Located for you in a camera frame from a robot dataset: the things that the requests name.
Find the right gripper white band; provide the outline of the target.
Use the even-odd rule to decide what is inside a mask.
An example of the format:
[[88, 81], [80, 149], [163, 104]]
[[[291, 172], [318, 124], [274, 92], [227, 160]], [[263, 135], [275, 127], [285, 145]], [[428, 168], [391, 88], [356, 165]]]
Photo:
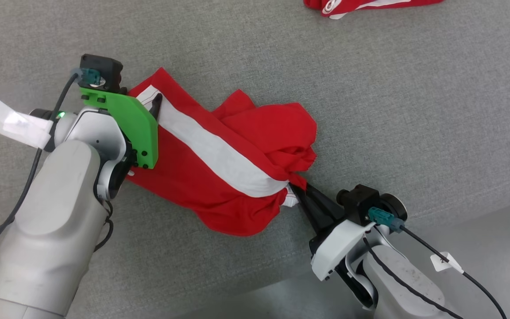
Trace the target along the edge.
[[[344, 209], [310, 183], [306, 184], [306, 189], [295, 185], [290, 187], [316, 234], [320, 234], [330, 228], [333, 222], [344, 218]], [[374, 225], [374, 222], [370, 222], [366, 226], [359, 226], [344, 220], [335, 226], [313, 253], [310, 265], [314, 275], [320, 281], [324, 281], [330, 271], [334, 270], [362, 239], [365, 232], [371, 230]]]

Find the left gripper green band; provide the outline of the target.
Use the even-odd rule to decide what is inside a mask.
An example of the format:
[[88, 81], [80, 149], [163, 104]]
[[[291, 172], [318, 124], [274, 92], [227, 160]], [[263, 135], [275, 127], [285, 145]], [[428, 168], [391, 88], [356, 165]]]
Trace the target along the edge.
[[99, 89], [79, 87], [80, 93], [88, 98], [85, 105], [105, 110], [129, 139], [136, 150], [139, 167], [153, 169], [158, 161], [158, 116], [163, 101], [157, 93], [150, 101], [149, 110], [135, 97]]

